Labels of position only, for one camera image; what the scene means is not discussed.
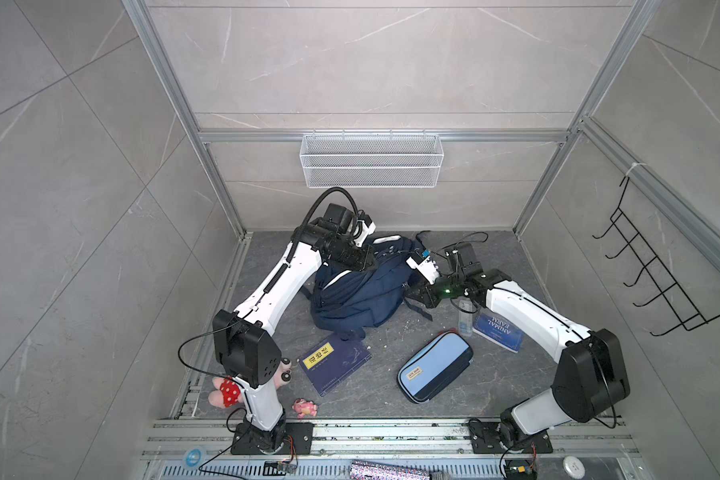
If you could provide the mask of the Animal Farm paperback book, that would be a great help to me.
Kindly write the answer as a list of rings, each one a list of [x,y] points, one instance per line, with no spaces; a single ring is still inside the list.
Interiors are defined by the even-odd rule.
[[[489,310],[475,317],[473,331],[512,353],[519,352],[524,340],[524,333],[517,326]]]

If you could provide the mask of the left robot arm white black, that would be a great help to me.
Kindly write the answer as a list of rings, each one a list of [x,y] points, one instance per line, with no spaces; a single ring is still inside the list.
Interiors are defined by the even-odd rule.
[[[239,388],[246,432],[262,452],[277,451],[286,436],[286,414],[276,387],[282,352],[274,341],[283,313],[330,260],[350,271],[373,269],[374,253],[366,239],[374,231],[365,212],[330,204],[323,216],[297,227],[279,262],[246,300],[215,315],[216,361]]]

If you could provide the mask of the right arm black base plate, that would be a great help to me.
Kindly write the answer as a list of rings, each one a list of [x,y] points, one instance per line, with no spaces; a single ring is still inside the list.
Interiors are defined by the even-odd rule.
[[[475,454],[553,452],[546,430],[531,435],[523,433],[511,420],[488,421],[478,418],[470,418],[466,426]]]

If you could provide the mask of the navy blue student backpack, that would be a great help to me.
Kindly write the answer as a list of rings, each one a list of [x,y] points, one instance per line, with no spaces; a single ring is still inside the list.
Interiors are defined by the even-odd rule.
[[[316,327],[343,340],[364,338],[366,328],[382,325],[406,303],[406,289],[422,279],[408,260],[429,258],[421,242],[401,235],[370,239],[368,244],[376,268],[358,272],[329,262],[318,269],[312,289],[300,288]]]

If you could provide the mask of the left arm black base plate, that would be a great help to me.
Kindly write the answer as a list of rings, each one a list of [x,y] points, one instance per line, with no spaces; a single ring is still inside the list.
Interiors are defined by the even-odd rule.
[[[314,424],[281,422],[271,431],[254,427],[247,421],[235,427],[232,455],[308,455],[313,442]]]

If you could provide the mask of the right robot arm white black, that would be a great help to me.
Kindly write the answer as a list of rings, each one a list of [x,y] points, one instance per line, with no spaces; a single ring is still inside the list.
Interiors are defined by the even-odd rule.
[[[504,448],[519,452],[549,428],[586,423],[629,396],[621,345],[609,330],[594,331],[559,315],[497,269],[442,275],[427,261],[414,270],[410,299],[428,308],[443,299],[475,300],[519,328],[557,364],[550,388],[502,413],[498,436]]]

